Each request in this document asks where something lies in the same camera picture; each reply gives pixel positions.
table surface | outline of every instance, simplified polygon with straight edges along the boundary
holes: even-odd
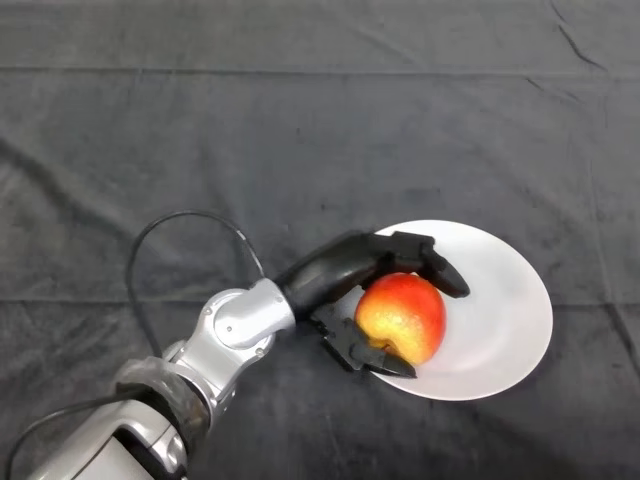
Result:
[[[464,403],[347,374],[303,326],[191,479],[638,478],[638,21],[636,0],[0,0],[0,451],[147,354],[128,248],[202,208],[272,275],[346,229],[468,223],[532,263],[555,324],[530,377]],[[200,219],[136,272],[164,345],[254,278]]]

white plate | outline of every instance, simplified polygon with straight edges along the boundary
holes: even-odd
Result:
[[[469,284],[467,298],[442,295],[447,327],[442,345],[416,368],[418,378],[377,375],[405,392],[438,400],[472,400],[512,387],[542,359],[553,314],[542,280],[522,255],[502,240],[461,223],[406,222],[380,230],[431,235],[435,249]],[[340,302],[352,316],[362,289]]]

robotic hand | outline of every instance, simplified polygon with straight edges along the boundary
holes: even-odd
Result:
[[[115,388],[135,389],[134,399],[96,410],[30,478],[185,480],[188,460],[226,411],[238,376],[296,320],[313,321],[351,370],[366,366],[415,377],[411,365],[371,347],[355,322],[337,317],[332,303],[392,272],[416,272],[447,295],[468,295],[463,278],[434,245],[432,237],[401,232],[350,233],[275,280],[214,295],[189,340],[171,346],[163,358],[123,366]]]

black cable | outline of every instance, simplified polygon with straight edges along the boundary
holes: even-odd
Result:
[[[234,232],[240,238],[244,246],[249,251],[249,254],[251,255],[251,259],[256,264],[256,267],[260,272],[260,276],[262,277],[265,276],[262,263],[260,263],[260,260],[258,259],[258,255],[256,255],[256,252],[253,249],[251,242],[247,239],[246,235],[242,233],[242,230],[240,230],[233,222],[224,218],[221,215],[218,215],[216,213],[211,213],[211,212],[205,212],[201,210],[182,210],[178,212],[168,213],[159,218],[156,218],[153,222],[147,224],[147,226],[144,227],[144,229],[138,234],[138,236],[133,242],[133,245],[131,247],[131,253],[129,254],[129,259],[127,260],[124,281],[127,287],[127,295],[129,297],[129,303],[131,304],[131,308],[133,309],[133,315],[136,319],[136,322],[138,322],[138,326],[140,327],[145,337],[147,338],[147,341],[149,342],[149,346],[151,347],[151,350],[153,351],[153,354],[156,357],[162,357],[162,349],[160,348],[160,344],[158,343],[158,339],[156,338],[155,333],[153,333],[153,328],[151,328],[151,323],[149,322],[147,316],[145,315],[142,309],[142,306],[138,301],[138,297],[136,296],[135,291],[133,289],[133,266],[136,261],[138,250],[140,249],[142,242],[144,241],[145,237],[149,235],[149,233],[151,233],[151,231],[154,228],[166,222],[167,220],[171,220],[172,218],[176,218],[176,217],[184,217],[184,216],[210,218],[212,220],[216,220],[220,222],[222,225],[224,225],[229,230]]]
[[[224,225],[229,230],[234,232],[240,238],[244,246],[249,251],[249,254],[251,255],[251,259],[253,260],[256,267],[258,268],[258,272],[260,273],[260,276],[261,277],[265,276],[262,263],[260,262],[260,259],[258,258],[258,255],[256,254],[256,251],[251,245],[251,242],[249,241],[249,239],[242,232],[242,230],[240,230],[233,222],[231,222],[231,220],[228,220],[221,215],[211,213],[211,212],[200,211],[200,210],[182,210],[182,211],[172,212],[172,213],[163,215],[159,218],[156,218],[153,222],[149,223],[138,234],[138,236],[134,240],[133,245],[131,247],[131,253],[129,254],[129,258],[127,260],[127,266],[125,269],[125,285],[127,287],[127,295],[129,297],[129,302],[131,303],[131,307],[133,309],[135,319],[138,322],[138,325],[142,329],[143,333],[145,334],[147,341],[151,346],[151,350],[153,350],[153,354],[158,357],[162,356],[162,349],[160,348],[160,344],[158,343],[158,340],[156,339],[156,336],[153,333],[151,324],[149,323],[149,320],[144,314],[144,311],[142,310],[140,302],[138,301],[138,297],[136,296],[135,291],[133,289],[133,266],[135,264],[135,261],[138,255],[138,250],[140,250],[140,246],[142,245],[142,242],[144,241],[146,236],[149,235],[149,233],[151,233],[151,231],[154,228],[166,222],[167,220],[171,220],[172,218],[185,217],[185,216],[210,218],[212,220],[216,220],[220,222],[222,225]],[[115,395],[97,398],[95,400],[89,400],[87,402],[76,403],[74,405],[70,405],[68,407],[64,407],[59,410],[56,410],[36,420],[20,434],[20,436],[16,439],[15,443],[11,447],[11,450],[9,450],[9,454],[7,456],[7,460],[5,462],[5,468],[4,468],[5,480],[11,480],[11,471],[13,470],[13,462],[15,460],[16,454],[18,453],[18,450],[20,449],[24,441],[27,439],[27,437],[29,437],[29,435],[31,435],[41,426],[46,425],[47,423],[53,420],[56,420],[57,418],[78,413],[83,410],[97,408],[103,405],[108,405],[110,403],[116,403],[123,400],[130,400],[138,396],[140,393],[141,393],[141,389],[136,388],[136,389],[127,390],[126,392],[117,393]]]
[[[140,393],[143,390],[144,390],[143,388],[132,388],[121,393],[109,395],[107,397],[96,398],[94,400],[89,400],[86,402],[80,402],[74,405],[69,405],[68,407],[64,407],[54,412],[51,412],[50,414],[45,415],[44,417],[40,417],[38,420],[33,422],[31,425],[29,425],[27,428],[25,428],[22,431],[20,436],[16,439],[15,443],[11,447],[11,450],[9,450],[9,454],[4,464],[5,480],[11,480],[11,471],[13,470],[13,462],[16,458],[16,454],[18,453],[18,450],[20,449],[24,441],[27,439],[27,437],[29,437],[29,435],[35,432],[38,428],[60,417],[64,417],[66,415],[72,415],[74,413],[79,413],[84,410],[89,410],[91,408],[102,407],[103,405],[108,405],[110,403],[121,402],[123,400],[131,400],[133,398],[136,398],[138,395],[140,395]]]

red apple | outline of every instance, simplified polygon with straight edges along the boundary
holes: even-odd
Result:
[[[438,290],[416,275],[393,273],[371,285],[356,308],[371,343],[419,365],[438,350],[446,314]]]

